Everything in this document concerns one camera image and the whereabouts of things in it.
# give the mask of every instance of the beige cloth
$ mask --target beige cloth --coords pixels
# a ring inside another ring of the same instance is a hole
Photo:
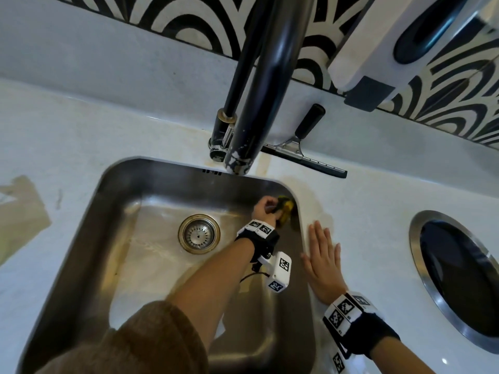
[[[146,304],[96,346],[59,356],[38,374],[208,373],[208,357],[189,319],[167,301]]]

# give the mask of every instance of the hand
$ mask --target hand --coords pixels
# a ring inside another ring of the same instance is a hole
[[[317,298],[330,305],[348,290],[341,274],[341,245],[333,245],[329,228],[322,230],[318,221],[308,226],[308,237],[310,257],[301,254],[307,280]]]
[[[267,212],[272,211],[277,204],[277,198],[266,195],[254,206],[252,218],[268,223],[275,228],[275,223],[281,217],[283,212],[282,210],[279,210],[275,214]]]

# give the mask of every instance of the black wristband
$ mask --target black wristband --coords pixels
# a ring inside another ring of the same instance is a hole
[[[254,246],[254,254],[250,262],[258,262],[260,256],[269,258],[279,240],[279,234],[272,226],[255,219],[241,228],[235,239],[243,237],[250,239]]]
[[[371,350],[384,337],[400,340],[377,312],[367,298],[353,292],[340,296],[329,306],[323,321],[345,358],[352,353],[371,358]]]

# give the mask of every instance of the patterned wall tile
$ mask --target patterned wall tile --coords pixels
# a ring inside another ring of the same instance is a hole
[[[256,0],[63,0],[165,37],[240,57]],[[327,63],[368,0],[315,0],[293,78],[337,93]],[[380,108],[499,149],[499,36],[465,26],[400,94]]]

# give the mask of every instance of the drain strainer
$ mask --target drain strainer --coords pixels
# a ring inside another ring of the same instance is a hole
[[[190,253],[207,253],[220,241],[220,228],[208,215],[191,215],[180,225],[179,241]]]

